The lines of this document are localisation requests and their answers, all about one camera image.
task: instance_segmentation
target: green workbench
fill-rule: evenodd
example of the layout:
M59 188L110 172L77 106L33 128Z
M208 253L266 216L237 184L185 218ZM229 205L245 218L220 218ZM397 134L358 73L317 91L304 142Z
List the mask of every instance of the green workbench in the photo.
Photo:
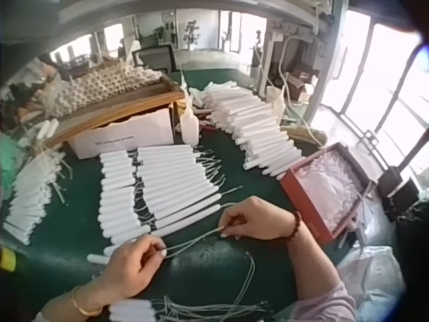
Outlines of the green workbench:
M209 81L223 83L238 81L247 86L245 76L236 70L186 72L188 86L203 88ZM172 77L176 80L179 74ZM260 169L244 171L244 153L233 143L230 136L219 131L203 131L203 150L212 149L222 160L221 172L226 176L222 191L242 185L221 199L221 204L241 201L251 195L261 197L279 207L293 211L288 196L279 182L262 176ZM315 151L311 146L300 146L305 155ZM102 266L86 261L89 253L102 254L110 243L101 235L97 221L102 179L98 158L77 160L69 147L67 162L73 167L73 179L60 179L65 188L67 204L61 204L54 194L47 206L47 216L31 237L31 245L25 247L4 232L0 242L16 250L17 271L9 282L17 297L37 312L50 298L70 290L77 284L88 282L100 274ZM3 205L6 215L7 203ZM221 211L164 238L168 246L174 246L200 236L217 226ZM349 244L335 250L335 242L325 247L329 258L337 264L349 251ZM256 271L245 304L267 302L270 313L281 311L296 300L292 265L286 247L275 241L255 241L242 238L221 239L217 234L198 242L175 258L166 260L149 288L141 295L146 299L160 299L168 295L183 305L232 303L239 293L253 257Z

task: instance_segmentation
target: hand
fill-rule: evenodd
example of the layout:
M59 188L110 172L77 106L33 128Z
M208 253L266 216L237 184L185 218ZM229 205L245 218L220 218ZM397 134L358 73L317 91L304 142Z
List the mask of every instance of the hand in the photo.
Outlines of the hand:
M222 214L221 237L247 236L256 239L288 237L295 228L295 217L258 197L250 197L233 205Z
M166 257L164 249L162 239L149 235L124 243L115 250L101 276L83 286L82 292L89 292L99 307L139 294L161 266Z

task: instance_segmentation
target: white cardboard box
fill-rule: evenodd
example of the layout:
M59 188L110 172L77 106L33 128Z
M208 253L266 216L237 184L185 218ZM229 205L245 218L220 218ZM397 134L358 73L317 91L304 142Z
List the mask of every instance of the white cardboard box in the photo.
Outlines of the white cardboard box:
M69 141L79 159L93 158L103 152L135 150L141 146L173 143L168 109L131 117L121 123L110 123L106 127L90 129Z

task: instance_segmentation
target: red box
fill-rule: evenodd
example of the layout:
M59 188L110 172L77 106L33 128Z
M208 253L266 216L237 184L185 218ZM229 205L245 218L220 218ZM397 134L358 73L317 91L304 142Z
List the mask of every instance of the red box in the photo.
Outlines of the red box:
M300 212L302 220L306 223L307 227L313 234L314 239L320 245L327 244L337 238L346 228L346 226L350 223L350 221L353 220L358 206L362 203L362 198L358 198L353 203L353 206L351 207L349 213L345 215L343 219L341 219L338 226L331 232L325 225L313 202L310 200L310 197L306 194L300 181L296 177L296 171L299 168L311 163L313 160L317 159L324 153L333 150L336 150L340 154L340 156L351 166L352 171L356 174L356 177L361 181L361 184L364 187L363 191L360 191L360 193L362 194L363 198L365 198L372 190L373 182L369 180L365 171L350 154L349 149L341 143L333 144L332 146L329 146L324 150L318 151L307 157L303 161L295 164L286 172L286 174L280 181L280 184L283 186L283 189L288 194L295 208Z

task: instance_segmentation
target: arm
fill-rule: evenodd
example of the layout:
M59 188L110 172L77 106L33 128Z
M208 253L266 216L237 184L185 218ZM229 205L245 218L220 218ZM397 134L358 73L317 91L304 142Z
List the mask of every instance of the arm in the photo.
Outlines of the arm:
M106 305L137 295L148 286L160 267L166 255L162 251L165 248L163 241L153 236L143 236L134 243L123 244L113 253L101 276L76 289L76 304L86 312L97 312ZM74 306L72 292L49 301L43 307L42 315L49 322L83 322L88 319Z
M264 240L290 236L295 224L293 214L257 197L229 207L219 221L219 227L225 227L222 237L234 235ZM344 305L332 299L346 298L347 312L342 317L348 319L351 311L353 319L352 298L347 296L336 268L303 222L296 236L288 243L288 251L294 267L298 300L303 303L313 300L313 306L331 302L331 307L336 305L343 311Z

